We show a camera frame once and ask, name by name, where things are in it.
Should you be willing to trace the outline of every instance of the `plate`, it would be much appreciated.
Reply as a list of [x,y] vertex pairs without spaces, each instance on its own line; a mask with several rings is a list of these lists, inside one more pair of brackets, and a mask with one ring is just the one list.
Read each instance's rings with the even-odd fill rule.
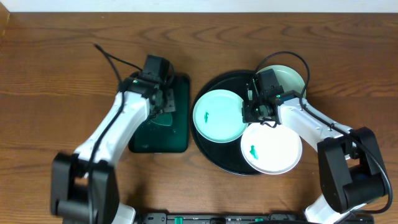
[[259,70],[259,72],[268,69],[274,70],[276,79],[278,79],[279,84],[284,87],[285,92],[295,90],[297,93],[301,93],[303,90],[304,80],[294,69],[284,65],[270,65]]
[[239,138],[248,124],[242,120],[242,98],[229,90],[205,93],[193,109],[193,123],[207,140],[226,143]]
[[[243,100],[248,99],[246,84],[251,82],[253,71],[238,70],[224,73],[208,82],[197,94],[193,107],[207,92],[213,90],[229,90]],[[219,168],[239,175],[259,175],[261,172],[251,167],[244,159],[241,152],[241,137],[227,143],[216,143],[203,137],[193,123],[193,110],[191,110],[190,126],[193,140],[201,153]]]
[[276,128],[254,123],[249,125],[241,139],[245,160],[265,174],[283,174],[293,169],[302,155],[300,136],[291,129],[278,125]]

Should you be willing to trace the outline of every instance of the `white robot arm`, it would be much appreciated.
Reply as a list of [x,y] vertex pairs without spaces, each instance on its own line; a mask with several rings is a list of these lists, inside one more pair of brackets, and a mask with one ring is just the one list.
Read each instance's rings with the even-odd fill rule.
[[[114,58],[97,48],[107,59]],[[148,55],[143,71],[120,82],[112,108],[87,141],[73,155],[59,153],[55,157],[51,212],[63,217],[64,224],[133,223],[136,211],[119,203],[114,169],[142,122],[165,112],[166,108],[173,111],[169,106],[174,101],[168,102],[163,94],[169,85],[169,67],[172,69],[166,59]],[[87,186],[75,183],[76,178],[84,177],[89,179]]]
[[[257,73],[253,84],[257,96],[243,103],[243,121],[283,124],[318,152],[323,195],[305,210],[307,221],[333,224],[379,197],[388,194],[392,198],[379,146],[370,129],[353,130],[316,110],[297,92],[285,93],[272,69]],[[361,162],[349,168],[346,160],[350,158]]]
[[[341,130],[346,131],[347,134],[352,130],[351,127],[342,125],[333,121],[323,113],[316,110],[314,107],[308,104],[306,99],[302,99],[303,104],[306,104],[307,108],[312,112],[316,113],[317,116],[321,117],[330,124],[335,124]],[[311,145],[317,152],[317,144],[322,142],[326,138],[340,138],[343,135],[329,126],[323,124],[313,116],[308,114],[302,109],[299,98],[293,98],[285,101],[278,107],[279,121],[284,126],[295,131],[301,138],[303,138],[309,145]],[[365,203],[355,206],[351,210],[358,209],[364,206]],[[338,220],[344,218],[348,212],[338,213],[334,211],[326,201],[325,197],[321,195],[317,201],[310,205],[304,211],[305,217],[309,222],[312,223],[324,223],[333,224]]]
[[[136,211],[119,203],[114,168],[139,125],[164,112],[169,66],[164,58],[149,55],[144,71],[121,83],[111,110],[90,138],[73,155],[60,153],[54,159],[51,212],[63,217],[64,224],[133,223]],[[305,210],[307,221],[332,224],[350,210],[387,192],[390,195],[391,186],[389,182],[385,185],[384,163],[373,132],[338,124],[296,92],[284,93],[273,71],[260,73],[256,82],[263,100],[244,102],[243,121],[269,119],[283,124],[318,152],[323,195]],[[357,150],[358,146],[366,146],[371,153]],[[348,168],[348,158],[359,158],[361,163]],[[76,178],[88,174],[92,179],[88,187],[75,184]]]

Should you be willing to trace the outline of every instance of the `round black tray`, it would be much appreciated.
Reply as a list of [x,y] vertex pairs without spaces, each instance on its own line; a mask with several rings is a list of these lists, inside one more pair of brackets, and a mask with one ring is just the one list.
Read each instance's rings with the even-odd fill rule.
[[[252,81],[254,71],[239,70],[222,74],[200,91],[193,107],[201,96],[211,90],[229,90],[238,94],[243,100],[248,100],[246,84]],[[228,143],[215,143],[205,139],[195,128],[193,123],[193,107],[190,115],[191,132],[193,140],[206,158],[219,168],[240,175],[258,175],[259,171],[251,167],[244,159],[241,152],[241,137]]]

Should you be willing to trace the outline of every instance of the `mint green plate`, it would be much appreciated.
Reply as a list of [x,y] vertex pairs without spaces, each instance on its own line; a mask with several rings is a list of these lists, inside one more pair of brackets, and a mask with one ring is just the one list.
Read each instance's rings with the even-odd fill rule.
[[242,98],[229,90],[205,93],[193,109],[193,123],[207,140],[226,143],[239,138],[248,124],[242,119]]

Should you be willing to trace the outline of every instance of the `wood grain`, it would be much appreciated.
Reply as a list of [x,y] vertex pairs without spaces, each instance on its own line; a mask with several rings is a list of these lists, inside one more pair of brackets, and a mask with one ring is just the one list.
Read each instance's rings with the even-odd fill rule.
[[[311,104],[353,128],[371,128],[398,184],[396,14],[20,13],[11,15],[0,45],[0,223],[61,223],[49,212],[51,161],[95,130],[116,90],[94,42],[138,65],[147,54],[169,59],[190,75],[191,99],[220,73],[254,69],[279,50],[296,52],[312,71]],[[273,63],[304,74],[292,57]],[[118,66],[125,76],[132,72]],[[183,154],[125,151],[117,169],[121,200],[180,213],[299,212],[320,195],[317,154],[303,145],[294,170],[257,177],[222,171],[192,138]],[[395,202],[376,215],[377,223],[397,219]]]
[[10,13],[0,2],[0,41],[6,32],[6,26],[8,23]]

